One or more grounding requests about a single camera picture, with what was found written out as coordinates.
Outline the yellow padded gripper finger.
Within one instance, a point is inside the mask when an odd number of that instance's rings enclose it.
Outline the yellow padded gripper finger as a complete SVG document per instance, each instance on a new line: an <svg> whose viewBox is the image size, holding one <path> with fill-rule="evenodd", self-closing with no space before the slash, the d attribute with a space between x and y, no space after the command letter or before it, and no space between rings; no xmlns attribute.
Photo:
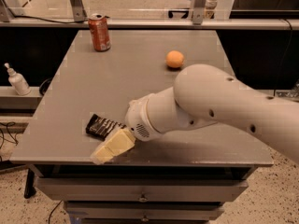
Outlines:
<svg viewBox="0 0 299 224"><path fill-rule="evenodd" d="M111 161L114 157L130 150L135 146L135 137L127 128L113 130L92 153L90 159L99 165Z"/></svg>

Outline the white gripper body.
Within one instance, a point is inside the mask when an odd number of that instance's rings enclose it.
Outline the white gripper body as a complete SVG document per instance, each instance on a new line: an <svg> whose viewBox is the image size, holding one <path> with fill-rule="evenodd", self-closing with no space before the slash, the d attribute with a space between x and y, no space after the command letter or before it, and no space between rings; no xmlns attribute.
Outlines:
<svg viewBox="0 0 299 224"><path fill-rule="evenodd" d="M144 142L162 136L150 123L148 115L148 102L150 97L151 94L137 100L132 100L129 103L129 108L125 115L125 125L136 139Z"/></svg>

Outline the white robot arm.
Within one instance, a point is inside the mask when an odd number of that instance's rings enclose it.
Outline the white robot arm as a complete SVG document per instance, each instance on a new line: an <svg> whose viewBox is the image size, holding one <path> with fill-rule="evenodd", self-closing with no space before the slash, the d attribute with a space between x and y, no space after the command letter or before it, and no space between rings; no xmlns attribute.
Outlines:
<svg viewBox="0 0 299 224"><path fill-rule="evenodd" d="M214 66L194 64L178 73L171 88L131 101L123 124L98 119L94 129L105 132L104 142L91 160L103 164L130 150L136 140L220 122L299 162L298 112L294 101L256 91Z"/></svg>

